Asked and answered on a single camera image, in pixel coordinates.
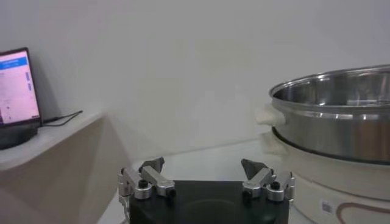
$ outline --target metal bowl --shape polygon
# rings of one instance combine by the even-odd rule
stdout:
[[[269,94],[286,119],[274,133],[286,143],[337,159],[390,164],[390,65],[310,75]]]

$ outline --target white shelf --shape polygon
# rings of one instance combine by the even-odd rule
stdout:
[[[0,150],[0,171],[20,166],[69,138],[102,117],[101,113],[82,113],[61,127],[43,127],[30,141]]]

